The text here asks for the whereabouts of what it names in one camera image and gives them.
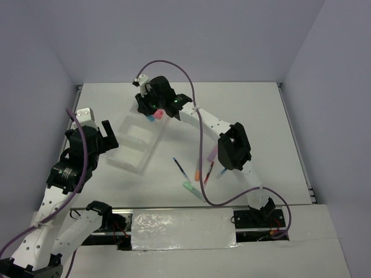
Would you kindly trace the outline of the light blue gel pen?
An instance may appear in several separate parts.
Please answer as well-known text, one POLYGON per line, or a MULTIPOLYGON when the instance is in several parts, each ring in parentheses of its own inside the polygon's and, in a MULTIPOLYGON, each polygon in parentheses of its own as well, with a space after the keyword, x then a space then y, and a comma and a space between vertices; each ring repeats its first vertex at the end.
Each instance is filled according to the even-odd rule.
POLYGON ((217 174, 216 179, 219 180, 226 172, 227 172, 227 169, 224 168, 221 172, 217 174))

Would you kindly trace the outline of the orange highlighter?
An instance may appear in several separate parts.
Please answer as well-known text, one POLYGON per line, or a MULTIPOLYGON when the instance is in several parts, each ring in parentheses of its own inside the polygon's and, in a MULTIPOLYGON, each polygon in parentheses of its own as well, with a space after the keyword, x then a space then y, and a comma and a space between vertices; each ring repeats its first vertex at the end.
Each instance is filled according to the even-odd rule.
POLYGON ((195 174, 194 174, 194 180, 199 181, 200 179, 200 166, 199 166, 199 158, 197 159, 196 168, 195 168, 195 174))

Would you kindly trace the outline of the dark blue gel pen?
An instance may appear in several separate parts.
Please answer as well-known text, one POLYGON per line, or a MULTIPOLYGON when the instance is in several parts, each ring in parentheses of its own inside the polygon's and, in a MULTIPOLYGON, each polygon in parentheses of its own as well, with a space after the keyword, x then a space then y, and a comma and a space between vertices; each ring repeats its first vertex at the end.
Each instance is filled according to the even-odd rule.
POLYGON ((182 168, 182 166, 180 165, 180 163, 178 162, 178 160, 176 158, 173 158, 173 161, 175 162, 175 164, 177 165, 177 167, 179 168, 179 170, 181 171, 182 175, 185 177, 185 178, 188 178, 188 175, 185 173, 184 169, 182 168))

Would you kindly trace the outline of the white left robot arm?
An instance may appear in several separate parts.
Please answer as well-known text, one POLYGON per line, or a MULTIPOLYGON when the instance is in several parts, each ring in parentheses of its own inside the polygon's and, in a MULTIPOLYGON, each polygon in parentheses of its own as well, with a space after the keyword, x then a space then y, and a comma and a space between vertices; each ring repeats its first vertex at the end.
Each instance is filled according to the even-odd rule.
POLYGON ((100 154, 119 146, 110 122, 104 120, 102 125, 106 136, 86 123, 66 131, 70 146, 51 168, 34 223, 20 235, 21 245, 11 257, 1 258, 1 276, 61 277, 65 263, 91 233, 115 227, 124 230, 125 217, 94 200, 65 232, 60 231, 73 201, 97 168, 100 154))

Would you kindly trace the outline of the green highlighter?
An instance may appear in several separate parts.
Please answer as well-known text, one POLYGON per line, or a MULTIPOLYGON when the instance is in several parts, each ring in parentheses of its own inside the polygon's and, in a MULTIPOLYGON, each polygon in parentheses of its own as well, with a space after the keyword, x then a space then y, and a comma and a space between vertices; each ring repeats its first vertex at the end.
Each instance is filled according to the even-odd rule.
POLYGON ((186 190, 188 190, 189 192, 191 192, 199 200, 201 200, 202 202, 205 202, 205 199, 203 197, 203 194, 201 194, 200 191, 197 190, 191 183, 189 183, 188 181, 184 181, 183 182, 183 187, 186 190))

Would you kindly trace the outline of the red gel pen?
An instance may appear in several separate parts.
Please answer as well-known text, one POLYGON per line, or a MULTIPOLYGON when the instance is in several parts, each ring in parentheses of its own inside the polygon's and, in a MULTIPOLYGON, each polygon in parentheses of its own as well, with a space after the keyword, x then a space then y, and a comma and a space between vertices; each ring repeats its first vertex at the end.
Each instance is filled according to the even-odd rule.
POLYGON ((210 164, 210 166, 208 168, 208 172, 206 173, 206 177, 205 177, 205 179, 203 181, 203 187, 206 187, 206 184, 207 184, 207 182, 209 180, 210 174, 211 174, 211 172, 213 170, 213 166, 214 166, 214 161, 211 162, 211 164, 210 164))

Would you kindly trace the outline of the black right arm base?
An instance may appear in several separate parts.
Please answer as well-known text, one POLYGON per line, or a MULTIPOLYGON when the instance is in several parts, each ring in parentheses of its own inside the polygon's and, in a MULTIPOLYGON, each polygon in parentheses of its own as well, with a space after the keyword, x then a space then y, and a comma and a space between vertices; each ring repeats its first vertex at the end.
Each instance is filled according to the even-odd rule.
POLYGON ((268 198, 268 203, 260 210, 255 208, 235 210, 231 222, 236 229, 270 228, 273 230, 286 226, 282 210, 276 208, 271 197, 268 198))

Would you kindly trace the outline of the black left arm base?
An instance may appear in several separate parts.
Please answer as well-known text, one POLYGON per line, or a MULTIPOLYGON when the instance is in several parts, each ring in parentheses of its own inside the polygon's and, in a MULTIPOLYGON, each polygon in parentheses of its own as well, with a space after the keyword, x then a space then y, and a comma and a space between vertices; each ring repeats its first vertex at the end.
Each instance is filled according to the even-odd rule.
POLYGON ((67 243, 75 247, 114 246, 117 250, 129 251, 132 249, 131 224, 131 213, 115 213, 110 205, 95 200, 78 213, 67 231, 67 243))

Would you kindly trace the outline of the blue capped marker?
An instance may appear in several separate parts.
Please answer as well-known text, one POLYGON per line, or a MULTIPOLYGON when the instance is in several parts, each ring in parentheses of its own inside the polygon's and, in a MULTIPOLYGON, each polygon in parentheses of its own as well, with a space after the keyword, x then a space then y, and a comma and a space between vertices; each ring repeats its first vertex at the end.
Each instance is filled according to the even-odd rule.
POLYGON ((155 121, 155 118, 150 115, 150 116, 147 116, 147 119, 150 121, 150 122, 154 122, 155 121))

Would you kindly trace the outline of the purple highlighter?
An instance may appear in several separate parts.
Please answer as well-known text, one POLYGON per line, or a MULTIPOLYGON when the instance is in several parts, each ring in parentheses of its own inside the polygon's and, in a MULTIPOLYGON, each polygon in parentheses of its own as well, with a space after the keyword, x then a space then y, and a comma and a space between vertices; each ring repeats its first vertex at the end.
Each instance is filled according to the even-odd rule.
POLYGON ((213 147, 213 149, 211 150, 211 152, 209 153, 209 155, 208 155, 208 161, 209 161, 209 162, 214 161, 214 159, 215 159, 215 157, 217 156, 217 154, 218 154, 218 146, 215 145, 215 146, 213 147))

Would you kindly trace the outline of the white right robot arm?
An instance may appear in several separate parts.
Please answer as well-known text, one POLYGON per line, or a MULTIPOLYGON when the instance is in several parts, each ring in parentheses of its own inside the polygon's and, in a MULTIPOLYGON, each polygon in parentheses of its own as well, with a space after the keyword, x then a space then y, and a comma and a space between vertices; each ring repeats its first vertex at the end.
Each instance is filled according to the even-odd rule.
POLYGON ((208 136, 217 143, 217 159, 244 186, 243 194, 257 226, 266 226, 272 220, 275 203, 266 194, 263 183, 252 168, 251 146, 244 126, 228 123, 197 106, 195 96, 177 94, 164 76, 149 78, 139 74, 133 85, 139 88, 135 98, 138 111, 146 116, 158 109, 167 116, 199 129, 199 140, 208 136))

